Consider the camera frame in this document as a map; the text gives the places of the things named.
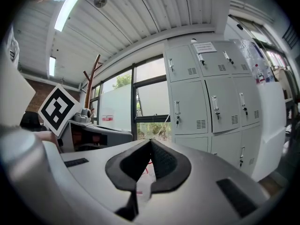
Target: white locker cabinet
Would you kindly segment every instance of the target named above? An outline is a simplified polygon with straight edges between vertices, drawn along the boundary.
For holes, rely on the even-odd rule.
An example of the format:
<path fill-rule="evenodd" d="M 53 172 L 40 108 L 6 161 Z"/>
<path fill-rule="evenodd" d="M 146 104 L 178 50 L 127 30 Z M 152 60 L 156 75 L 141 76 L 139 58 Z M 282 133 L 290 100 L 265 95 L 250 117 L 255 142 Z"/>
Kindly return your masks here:
<path fill-rule="evenodd" d="M 189 80 L 173 82 L 171 90 L 174 133 L 176 135 L 207 133 L 207 112 L 201 82 Z"/>
<path fill-rule="evenodd" d="M 194 148 L 205 152 L 208 151 L 207 137 L 175 138 L 175 143 L 178 145 Z"/>
<path fill-rule="evenodd" d="M 243 54 L 234 42 L 215 42 L 214 46 L 217 50 L 222 50 L 224 57 L 225 52 L 228 58 L 231 59 L 231 61 L 226 60 L 226 64 L 232 74 L 250 74 L 250 68 L 248 67 Z"/>
<path fill-rule="evenodd" d="M 256 163 L 259 146 L 260 146 L 260 140 L 261 140 L 260 126 L 242 131 L 240 160 L 242 160 L 243 163 L 240 169 L 249 176 L 252 175 Z"/>
<path fill-rule="evenodd" d="M 253 77 L 235 77 L 238 96 L 240 97 L 241 123 L 247 126 L 260 121 L 260 98 Z"/>
<path fill-rule="evenodd" d="M 227 66 L 227 60 L 223 55 L 223 52 L 205 52 L 201 53 L 202 57 L 200 57 L 196 51 L 195 53 L 199 60 L 200 68 L 204 77 L 227 75 L 230 73 Z"/>
<path fill-rule="evenodd" d="M 235 167 L 240 166 L 241 132 L 213 136 L 211 153 L 224 159 Z"/>
<path fill-rule="evenodd" d="M 231 78 L 213 78 L 205 82 L 210 98 L 212 132 L 219 133 L 238 128 L 239 101 Z"/>
<path fill-rule="evenodd" d="M 199 77 L 196 62 L 188 46 L 175 47 L 165 53 L 171 82 Z"/>

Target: ceiling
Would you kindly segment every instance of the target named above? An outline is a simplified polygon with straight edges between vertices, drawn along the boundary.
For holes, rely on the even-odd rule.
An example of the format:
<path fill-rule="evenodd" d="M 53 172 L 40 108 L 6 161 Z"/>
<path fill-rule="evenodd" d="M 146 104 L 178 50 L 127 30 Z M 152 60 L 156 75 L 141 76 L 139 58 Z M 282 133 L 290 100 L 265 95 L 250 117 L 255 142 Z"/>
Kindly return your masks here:
<path fill-rule="evenodd" d="M 219 24 L 219 0 L 79 0 L 62 32 L 54 24 L 62 2 L 29 3 L 14 22 L 19 66 L 48 79 L 49 56 L 56 57 L 57 80 L 77 86 L 85 81 L 96 55 L 104 63 L 134 43 L 165 30 L 193 24 Z"/>

